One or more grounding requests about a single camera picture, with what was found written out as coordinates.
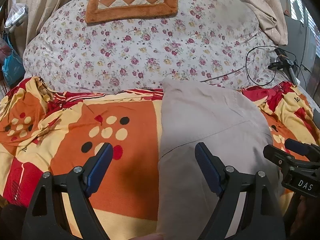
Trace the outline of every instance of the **finger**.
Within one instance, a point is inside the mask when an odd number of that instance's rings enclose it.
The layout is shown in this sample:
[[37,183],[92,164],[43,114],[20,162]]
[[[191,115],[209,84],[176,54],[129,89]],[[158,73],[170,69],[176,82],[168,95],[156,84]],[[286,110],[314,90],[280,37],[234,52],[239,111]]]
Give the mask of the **finger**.
[[161,233],[155,233],[147,236],[135,237],[130,240],[163,240],[163,235]]

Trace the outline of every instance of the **pillow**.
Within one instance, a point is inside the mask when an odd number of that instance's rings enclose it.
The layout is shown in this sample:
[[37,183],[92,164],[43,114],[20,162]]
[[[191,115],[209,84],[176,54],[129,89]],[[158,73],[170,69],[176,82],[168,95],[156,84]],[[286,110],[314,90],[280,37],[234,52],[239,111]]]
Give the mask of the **pillow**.
[[[247,85],[246,52],[273,45],[240,0],[178,0],[174,17],[98,25],[84,22],[87,3],[72,0],[47,20],[25,50],[27,76],[42,76],[60,92],[157,89],[165,76],[197,81],[220,77],[212,81],[230,79],[237,89]],[[251,53],[249,74],[258,78],[276,54],[264,49]]]
[[[159,155],[157,231],[166,240],[198,239],[217,204],[195,159],[204,142],[211,153],[239,172],[263,170],[279,197],[278,168],[263,157],[272,138],[260,110],[241,93],[192,81],[164,81]],[[227,236],[236,232],[241,193]]]

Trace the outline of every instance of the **red dot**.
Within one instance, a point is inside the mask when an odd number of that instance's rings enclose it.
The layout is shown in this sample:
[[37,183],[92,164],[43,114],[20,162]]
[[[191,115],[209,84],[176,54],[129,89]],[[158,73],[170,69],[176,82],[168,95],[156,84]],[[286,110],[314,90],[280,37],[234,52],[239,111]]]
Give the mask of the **red dot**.
[[123,154],[123,149],[121,145],[116,145],[113,147],[113,159],[120,160]]

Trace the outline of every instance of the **cream dot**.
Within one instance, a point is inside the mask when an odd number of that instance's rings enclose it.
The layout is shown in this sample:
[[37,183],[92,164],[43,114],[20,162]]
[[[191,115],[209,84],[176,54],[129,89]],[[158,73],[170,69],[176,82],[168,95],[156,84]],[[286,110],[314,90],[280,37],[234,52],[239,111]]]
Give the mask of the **cream dot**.
[[274,135],[273,135],[273,138],[275,139],[275,141],[276,141],[277,143],[280,143],[280,142],[281,142],[279,136],[277,136],[277,135],[274,134]]
[[18,121],[19,121],[19,120],[18,120],[17,118],[13,118],[12,121],[11,121],[11,123],[12,123],[12,124],[17,124]]
[[25,119],[24,119],[24,123],[25,124],[28,124],[28,123],[30,123],[31,122],[31,117],[30,116],[28,116],[28,117],[26,117]]
[[106,120],[107,124],[113,124],[117,121],[117,118],[115,116],[109,116]]
[[123,141],[128,136],[128,131],[125,128],[121,128],[116,132],[116,139]]
[[99,131],[100,131],[100,128],[98,126],[93,127],[89,132],[89,137],[90,138],[95,137],[99,133]]
[[95,149],[94,149],[94,155],[97,155],[98,151],[100,150],[100,148],[102,147],[103,143],[99,143]]
[[11,130],[8,134],[7,134],[7,136],[11,136],[11,135],[13,135],[14,134],[14,130]]
[[21,130],[23,128],[23,124],[18,124],[17,125],[17,131]]
[[112,132],[113,132],[112,128],[107,127],[101,131],[101,136],[105,139],[110,138],[110,136],[112,135]]
[[25,137],[26,135],[27,135],[26,130],[21,131],[21,133],[19,134],[20,137]]
[[279,138],[280,138],[281,142],[284,143],[285,138],[281,134],[279,134]]

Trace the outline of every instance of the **beige curtain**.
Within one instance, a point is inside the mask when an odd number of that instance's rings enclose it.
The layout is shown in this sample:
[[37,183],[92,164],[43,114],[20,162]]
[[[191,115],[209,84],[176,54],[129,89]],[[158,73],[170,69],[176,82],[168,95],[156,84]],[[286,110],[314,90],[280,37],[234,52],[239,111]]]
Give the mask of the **beige curtain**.
[[13,35],[18,53],[22,57],[26,46],[39,34],[46,20],[68,0],[17,0],[17,2],[26,3],[29,7],[28,21],[16,28]]
[[242,0],[255,13],[261,29],[279,45],[288,44],[288,30],[280,0]]

